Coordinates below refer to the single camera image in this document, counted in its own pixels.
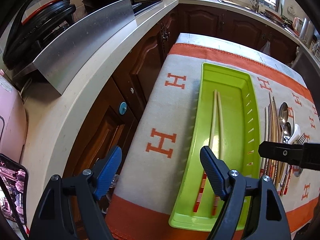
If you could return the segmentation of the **pink appliance at left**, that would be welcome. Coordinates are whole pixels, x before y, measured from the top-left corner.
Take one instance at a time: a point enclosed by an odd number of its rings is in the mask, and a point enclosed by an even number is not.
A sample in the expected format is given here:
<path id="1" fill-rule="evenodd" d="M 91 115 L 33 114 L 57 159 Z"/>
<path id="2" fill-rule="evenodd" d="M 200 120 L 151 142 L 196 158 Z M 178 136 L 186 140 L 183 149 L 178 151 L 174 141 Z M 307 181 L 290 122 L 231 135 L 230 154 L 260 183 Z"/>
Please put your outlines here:
<path id="1" fill-rule="evenodd" d="M 1 76 L 1 153 L 19 162 L 27 136 L 27 116 L 19 92 Z"/>

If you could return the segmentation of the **silver metal fork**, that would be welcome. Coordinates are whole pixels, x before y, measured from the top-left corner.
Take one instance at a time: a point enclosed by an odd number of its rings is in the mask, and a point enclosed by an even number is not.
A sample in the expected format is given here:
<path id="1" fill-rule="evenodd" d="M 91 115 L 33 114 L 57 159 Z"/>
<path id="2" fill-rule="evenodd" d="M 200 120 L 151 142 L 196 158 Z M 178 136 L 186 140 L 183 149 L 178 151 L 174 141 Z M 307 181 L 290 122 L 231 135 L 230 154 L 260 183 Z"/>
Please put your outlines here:
<path id="1" fill-rule="evenodd" d="M 299 139 L 297 141 L 295 141 L 293 144 L 299 144 L 301 145 L 304 141 L 306 140 L 306 134 L 303 133 Z M 285 176 L 286 176 L 286 173 L 287 173 L 287 165 L 288 164 L 284 164 L 283 165 L 283 172 L 282 172 L 282 175 L 281 175 L 281 180 L 280 180 L 280 187 L 282 189 L 283 185 L 284 185 L 284 180 L 285 180 Z"/>

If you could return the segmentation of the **green plastic utensil tray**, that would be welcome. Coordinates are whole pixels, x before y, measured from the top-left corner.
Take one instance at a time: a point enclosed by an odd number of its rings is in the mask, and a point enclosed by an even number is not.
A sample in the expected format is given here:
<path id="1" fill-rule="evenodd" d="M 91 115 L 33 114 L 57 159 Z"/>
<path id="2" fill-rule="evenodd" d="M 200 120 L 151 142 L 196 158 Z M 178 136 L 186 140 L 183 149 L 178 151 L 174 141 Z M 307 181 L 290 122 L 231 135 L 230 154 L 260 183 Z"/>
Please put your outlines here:
<path id="1" fill-rule="evenodd" d="M 231 170 L 243 176 L 258 178 L 260 172 L 260 118 L 252 79 L 246 72 L 211 63 L 203 63 L 195 126 L 188 160 L 169 224 L 174 228 L 210 231 L 222 209 L 219 199 L 217 213 L 212 215 L 214 192 L 206 179 L 197 212 L 193 207 L 203 174 L 200 149 L 208 146 L 212 124 L 214 90 L 220 92 L 223 114 L 222 159 Z M 219 155 L 219 118 L 216 115 L 213 148 Z"/>

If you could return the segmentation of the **cream red-striped chopstick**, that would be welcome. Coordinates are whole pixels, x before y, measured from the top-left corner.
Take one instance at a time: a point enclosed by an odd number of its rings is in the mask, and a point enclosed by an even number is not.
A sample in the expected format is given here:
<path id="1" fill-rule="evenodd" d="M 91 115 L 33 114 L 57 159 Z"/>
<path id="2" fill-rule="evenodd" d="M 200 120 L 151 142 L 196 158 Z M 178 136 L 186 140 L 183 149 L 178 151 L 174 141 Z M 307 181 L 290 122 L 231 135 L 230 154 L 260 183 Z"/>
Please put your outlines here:
<path id="1" fill-rule="evenodd" d="M 292 120 L 293 120 L 293 127 L 295 127 L 296 120 L 295 120 L 295 111 L 294 110 L 292 111 Z M 288 164 L 287 165 L 287 173 L 286 173 L 285 180 L 284 180 L 284 185 L 283 185 L 282 191 L 281 191 L 282 195 L 287 194 L 287 189 L 289 187 L 289 182 L 291 179 L 291 173 L 292 173 L 292 166 Z"/>
<path id="2" fill-rule="evenodd" d="M 222 103 L 221 103 L 221 96 L 220 92 L 217 90 L 214 91 L 215 99 L 214 102 L 217 105 L 217 113 L 218 113 L 218 118 L 219 118 L 219 155 L 218 159 L 223 159 L 224 158 L 224 149 L 223 149 L 223 136 L 224 136 L 224 128 L 223 128 L 223 114 L 222 114 Z M 212 215 L 215 216 L 217 213 L 217 207 L 219 204 L 219 199 L 220 197 L 217 194 L 214 194 L 214 201 L 213 201 L 213 210 L 212 210 Z"/>

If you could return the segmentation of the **orange beige H-pattern cloth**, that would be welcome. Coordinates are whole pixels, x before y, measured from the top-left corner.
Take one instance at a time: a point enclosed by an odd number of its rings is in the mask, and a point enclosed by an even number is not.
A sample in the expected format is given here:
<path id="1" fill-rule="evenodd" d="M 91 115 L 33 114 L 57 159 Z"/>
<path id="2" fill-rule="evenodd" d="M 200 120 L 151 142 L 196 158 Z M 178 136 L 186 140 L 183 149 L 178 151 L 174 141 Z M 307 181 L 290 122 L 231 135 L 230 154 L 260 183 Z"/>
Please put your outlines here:
<path id="1" fill-rule="evenodd" d="M 244 47 L 213 48 L 179 41 L 171 48 L 153 87 L 125 158 L 105 221 L 116 239 L 206 239 L 210 231 L 174 228 L 169 219 L 189 156 L 203 63 L 250 75 L 264 141 L 269 93 L 276 107 L 289 106 L 289 121 L 307 142 L 319 142 L 319 109 L 302 77 L 288 66 L 266 64 Z"/>

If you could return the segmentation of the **steel electric kettle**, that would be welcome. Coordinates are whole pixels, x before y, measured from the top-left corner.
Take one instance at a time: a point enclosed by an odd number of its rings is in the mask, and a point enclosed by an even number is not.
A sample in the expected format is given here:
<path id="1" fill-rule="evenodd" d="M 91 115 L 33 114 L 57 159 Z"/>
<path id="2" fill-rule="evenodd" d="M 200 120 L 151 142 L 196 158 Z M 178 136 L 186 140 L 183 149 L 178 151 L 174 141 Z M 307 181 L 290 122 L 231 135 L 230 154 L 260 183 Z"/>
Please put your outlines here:
<path id="1" fill-rule="evenodd" d="M 312 38 L 314 35 L 315 27 L 311 20 L 304 18 L 302 29 L 300 31 L 299 39 L 305 44 L 306 47 L 310 47 Z"/>

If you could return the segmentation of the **black gas stove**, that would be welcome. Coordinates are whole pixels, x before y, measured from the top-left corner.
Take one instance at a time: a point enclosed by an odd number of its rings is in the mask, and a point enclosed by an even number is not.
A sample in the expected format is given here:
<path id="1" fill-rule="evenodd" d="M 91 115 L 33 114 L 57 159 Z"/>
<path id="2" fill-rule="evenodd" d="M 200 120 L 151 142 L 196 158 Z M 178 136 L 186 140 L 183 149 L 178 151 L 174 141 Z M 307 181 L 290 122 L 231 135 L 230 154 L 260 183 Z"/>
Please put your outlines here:
<path id="1" fill-rule="evenodd" d="M 146 2 L 138 2 L 132 5 L 133 13 L 135 16 L 138 14 L 160 4 L 162 0 L 160 1 L 146 1 Z"/>

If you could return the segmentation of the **smartphone with lit screen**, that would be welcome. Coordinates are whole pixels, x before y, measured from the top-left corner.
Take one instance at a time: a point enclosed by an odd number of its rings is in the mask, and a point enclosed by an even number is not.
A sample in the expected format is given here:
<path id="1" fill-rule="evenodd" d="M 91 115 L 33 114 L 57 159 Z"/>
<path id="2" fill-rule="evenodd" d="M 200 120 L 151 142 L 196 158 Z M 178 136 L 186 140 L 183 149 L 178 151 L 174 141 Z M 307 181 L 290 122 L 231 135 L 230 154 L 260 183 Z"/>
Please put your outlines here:
<path id="1" fill-rule="evenodd" d="M 1 154 L 1 180 L 9 193 L 6 197 L 1 189 L 1 211 L 6 219 L 16 222 L 13 212 L 16 210 L 23 225 L 27 223 L 28 178 L 28 171 L 24 166 Z"/>

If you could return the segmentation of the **plain wooden chopstick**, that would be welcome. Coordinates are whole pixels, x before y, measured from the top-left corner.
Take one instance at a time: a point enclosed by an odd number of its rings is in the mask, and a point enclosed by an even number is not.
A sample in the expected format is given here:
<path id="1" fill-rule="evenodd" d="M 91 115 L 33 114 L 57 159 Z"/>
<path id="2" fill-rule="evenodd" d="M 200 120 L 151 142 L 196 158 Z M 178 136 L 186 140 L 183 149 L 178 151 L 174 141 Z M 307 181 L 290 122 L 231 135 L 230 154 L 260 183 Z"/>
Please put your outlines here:
<path id="1" fill-rule="evenodd" d="M 264 141 L 268 141 L 268 107 L 265 107 Z M 260 177 L 262 177 L 265 173 L 265 163 L 266 163 L 266 159 L 264 157 L 261 157 Z"/>

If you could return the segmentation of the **large steel ladle spoon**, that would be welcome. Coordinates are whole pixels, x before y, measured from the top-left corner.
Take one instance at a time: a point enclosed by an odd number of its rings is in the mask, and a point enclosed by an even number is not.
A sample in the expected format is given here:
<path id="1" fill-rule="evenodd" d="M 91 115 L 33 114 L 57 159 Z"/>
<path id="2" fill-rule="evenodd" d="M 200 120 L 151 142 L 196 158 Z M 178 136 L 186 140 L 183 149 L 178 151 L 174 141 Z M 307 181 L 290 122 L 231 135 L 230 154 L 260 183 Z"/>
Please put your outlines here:
<path id="1" fill-rule="evenodd" d="M 293 165 L 292 166 L 292 173 L 295 177 L 299 177 L 303 172 L 303 169 L 299 166 Z"/>

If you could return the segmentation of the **white ceramic spoon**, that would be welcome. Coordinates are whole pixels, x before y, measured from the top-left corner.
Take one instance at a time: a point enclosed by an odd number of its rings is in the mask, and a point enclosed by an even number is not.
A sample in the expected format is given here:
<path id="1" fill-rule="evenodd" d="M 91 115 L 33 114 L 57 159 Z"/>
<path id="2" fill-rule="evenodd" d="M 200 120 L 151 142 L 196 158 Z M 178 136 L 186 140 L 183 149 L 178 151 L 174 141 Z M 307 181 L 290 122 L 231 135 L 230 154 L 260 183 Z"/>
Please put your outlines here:
<path id="1" fill-rule="evenodd" d="M 295 141 L 299 139 L 300 136 L 301 136 L 300 126 L 299 124 L 295 124 L 293 134 L 289 138 L 288 144 L 292 145 Z"/>

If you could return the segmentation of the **dark wooden base cabinets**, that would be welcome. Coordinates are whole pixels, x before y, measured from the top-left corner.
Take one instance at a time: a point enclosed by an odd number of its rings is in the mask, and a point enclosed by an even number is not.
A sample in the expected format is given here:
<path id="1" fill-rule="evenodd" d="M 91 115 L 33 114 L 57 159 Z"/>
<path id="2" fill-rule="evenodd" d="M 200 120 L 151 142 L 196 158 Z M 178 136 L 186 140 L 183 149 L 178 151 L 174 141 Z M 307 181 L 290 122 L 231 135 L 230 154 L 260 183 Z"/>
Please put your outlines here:
<path id="1" fill-rule="evenodd" d="M 242 13 L 179 4 L 125 56 L 93 103 L 68 157 L 63 175 L 78 175 L 104 158 L 112 146 L 127 155 L 163 63 L 181 33 L 217 37 L 260 50 L 284 63 L 296 57 L 296 42 Z"/>

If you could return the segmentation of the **long silver metal spoon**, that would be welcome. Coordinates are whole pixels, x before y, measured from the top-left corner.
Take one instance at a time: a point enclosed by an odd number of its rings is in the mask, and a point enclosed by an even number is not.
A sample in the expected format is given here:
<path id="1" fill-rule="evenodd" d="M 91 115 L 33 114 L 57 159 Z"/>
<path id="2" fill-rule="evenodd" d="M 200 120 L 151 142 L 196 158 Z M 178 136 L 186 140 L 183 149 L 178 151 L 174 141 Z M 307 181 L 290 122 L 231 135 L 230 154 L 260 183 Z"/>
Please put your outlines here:
<path id="1" fill-rule="evenodd" d="M 285 122 L 288 121 L 289 117 L 289 107 L 286 102 L 283 102 L 279 108 L 279 124 L 281 129 L 281 139 L 282 139 L 282 130 Z"/>

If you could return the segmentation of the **cream chopstick red striped end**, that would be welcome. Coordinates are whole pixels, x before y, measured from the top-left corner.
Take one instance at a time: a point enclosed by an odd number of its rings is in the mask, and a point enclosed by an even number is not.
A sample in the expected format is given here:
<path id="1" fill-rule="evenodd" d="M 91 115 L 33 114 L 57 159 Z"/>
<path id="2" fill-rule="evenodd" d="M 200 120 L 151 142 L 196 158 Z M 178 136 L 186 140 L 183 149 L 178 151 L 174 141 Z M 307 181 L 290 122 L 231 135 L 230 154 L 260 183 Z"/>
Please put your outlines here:
<path id="1" fill-rule="evenodd" d="M 215 124 L 216 124 L 216 115 L 217 115 L 217 90 L 214 90 L 214 98 L 213 98 L 213 111 L 212 111 L 212 124 L 210 128 L 210 137 L 209 137 L 209 148 L 213 148 L 213 140 L 214 140 L 214 131 L 215 131 Z M 199 205 L 203 196 L 204 187 L 206 184 L 207 175 L 206 172 L 203 171 L 200 187 L 197 193 L 197 198 L 195 201 L 195 205 L 193 207 L 193 212 L 197 212 L 199 209 Z"/>

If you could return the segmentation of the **small silver spoon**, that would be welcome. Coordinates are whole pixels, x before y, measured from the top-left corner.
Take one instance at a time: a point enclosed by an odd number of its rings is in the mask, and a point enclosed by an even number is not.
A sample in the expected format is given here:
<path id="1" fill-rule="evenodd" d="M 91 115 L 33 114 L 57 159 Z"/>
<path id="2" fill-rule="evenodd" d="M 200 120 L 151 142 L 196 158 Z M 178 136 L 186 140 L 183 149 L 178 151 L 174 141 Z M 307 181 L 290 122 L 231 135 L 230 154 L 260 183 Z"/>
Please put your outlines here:
<path id="1" fill-rule="evenodd" d="M 283 130 L 282 130 L 283 143 L 285 143 L 285 144 L 288 143 L 288 141 L 291 137 L 291 132 L 292 132 L 291 124 L 287 121 L 287 122 L 285 122 L 285 124 L 283 126 Z"/>

